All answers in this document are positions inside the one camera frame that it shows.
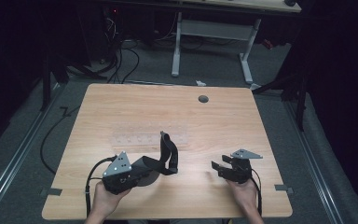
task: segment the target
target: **human hand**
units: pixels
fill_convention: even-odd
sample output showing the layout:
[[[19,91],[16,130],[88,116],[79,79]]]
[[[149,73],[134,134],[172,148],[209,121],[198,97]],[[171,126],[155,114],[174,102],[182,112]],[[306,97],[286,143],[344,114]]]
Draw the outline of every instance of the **human hand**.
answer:
[[[237,204],[240,206],[242,212],[248,217],[251,224],[264,223],[256,207],[257,189],[255,183],[248,179],[245,183],[239,184],[226,180],[234,194]]]
[[[98,182],[95,185],[92,208],[85,223],[103,223],[103,221],[116,210],[120,200],[130,191],[130,189],[127,189],[116,195],[107,191],[102,181]]]

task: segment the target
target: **table top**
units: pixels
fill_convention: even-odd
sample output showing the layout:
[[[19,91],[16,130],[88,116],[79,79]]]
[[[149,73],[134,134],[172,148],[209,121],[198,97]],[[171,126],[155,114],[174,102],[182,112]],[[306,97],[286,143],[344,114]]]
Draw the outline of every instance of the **table top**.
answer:
[[[201,103],[205,95],[209,101]],[[243,217],[226,181],[212,169],[222,155],[244,148],[263,156],[251,160],[261,178],[263,217],[289,217],[292,207],[255,104],[245,88],[91,84],[69,137],[42,216],[84,219],[84,188],[100,160],[126,151],[130,162],[159,158],[160,131],[179,151],[178,174],[160,175],[132,189],[112,219]],[[102,177],[108,162],[94,176]]]
[[[287,6],[283,0],[181,0],[186,3],[201,3],[225,7],[245,7],[280,12],[300,12],[301,7],[296,3],[293,7]]]

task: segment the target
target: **dark background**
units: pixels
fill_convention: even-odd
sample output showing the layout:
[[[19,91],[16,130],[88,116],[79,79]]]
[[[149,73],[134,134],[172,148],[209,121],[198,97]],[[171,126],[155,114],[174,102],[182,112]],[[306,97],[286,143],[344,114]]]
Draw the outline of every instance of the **dark background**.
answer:
[[[268,39],[274,45],[293,44],[277,79],[307,65],[307,90],[316,113],[358,194],[358,1],[303,0],[299,4],[303,15],[332,20],[302,26],[297,21],[265,19],[256,42]],[[50,5],[34,14],[44,15],[44,21],[29,20],[29,9],[24,2],[0,1],[0,134],[41,78],[47,51],[62,50],[61,54],[85,65],[106,57],[105,47],[101,47],[106,44],[101,37],[105,26],[99,21],[98,7],[90,13],[74,5]],[[119,27],[152,45],[154,30],[164,33],[171,28],[172,14],[128,9],[122,11],[122,17],[131,20],[123,20],[126,23]]]

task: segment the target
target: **wire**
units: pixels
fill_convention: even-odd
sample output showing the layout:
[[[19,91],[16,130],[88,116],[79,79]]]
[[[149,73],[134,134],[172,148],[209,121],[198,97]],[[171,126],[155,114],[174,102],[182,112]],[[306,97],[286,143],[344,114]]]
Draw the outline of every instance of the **wire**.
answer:
[[[72,115],[72,113],[74,113],[75,111],[78,110],[78,108],[80,108],[80,105],[77,106],[75,109],[71,110],[69,113],[64,114],[62,116],[62,118],[60,118],[49,130],[48,133],[45,135],[45,137],[43,138],[42,144],[40,145],[39,148],[39,153],[40,153],[40,160],[43,162],[43,164],[46,166],[46,168],[54,175],[56,175],[56,171],[54,171],[45,161],[45,158],[43,156],[43,149],[46,143],[46,140],[48,139],[48,136],[51,134],[51,132],[57,127],[57,125],[59,125],[61,123],[61,121],[63,121],[65,118],[68,118]]]
[[[170,35],[170,34],[172,33],[173,27],[174,27],[175,24],[176,24],[176,19],[177,19],[177,17],[178,17],[178,13],[176,12],[176,13],[175,13],[175,17],[173,18],[173,22],[172,22],[172,26],[171,26],[170,31],[169,31],[165,36],[163,36],[162,38],[160,38],[160,39],[155,39],[155,41],[170,39],[170,38],[176,36],[176,35],[171,35],[171,36],[168,36],[168,35]]]
[[[138,67],[138,65],[139,65],[139,55],[138,55],[135,51],[133,51],[132,49],[127,49],[127,50],[131,51],[132,53],[134,53],[134,54],[136,55],[137,61],[136,61],[136,65],[132,68],[132,70],[131,70],[126,76],[123,77],[123,80],[121,80],[121,84],[124,84],[124,81],[127,79],[127,77],[128,77],[133,71],[135,71],[135,69],[136,69],[136,68]]]
[[[120,61],[119,61],[119,63],[118,63],[118,66],[116,65],[116,71],[115,71],[115,73],[113,73],[113,75],[106,81],[106,83],[109,83],[109,82],[112,80],[113,77],[115,78],[115,79],[113,79],[113,83],[115,83],[116,77],[117,77],[117,79],[118,79],[118,81],[119,81],[119,78],[118,78],[118,69],[120,69],[120,67],[121,67],[121,62],[123,61],[123,55],[122,55],[122,52],[121,52],[121,48],[119,48],[118,51],[119,51]]]
[[[101,165],[102,163],[107,162],[107,161],[114,161],[116,158],[117,158],[117,156],[114,156],[114,157],[111,157],[111,158],[106,158],[106,159],[103,159],[101,161],[98,161],[97,164],[95,164],[94,167],[92,167],[91,171],[89,172],[89,177],[87,178],[86,187],[85,187],[87,217],[89,216],[90,210],[91,210],[90,181],[91,181],[91,179],[94,179],[94,177],[92,177],[92,174],[94,173],[95,169],[97,169],[97,167],[99,165]]]

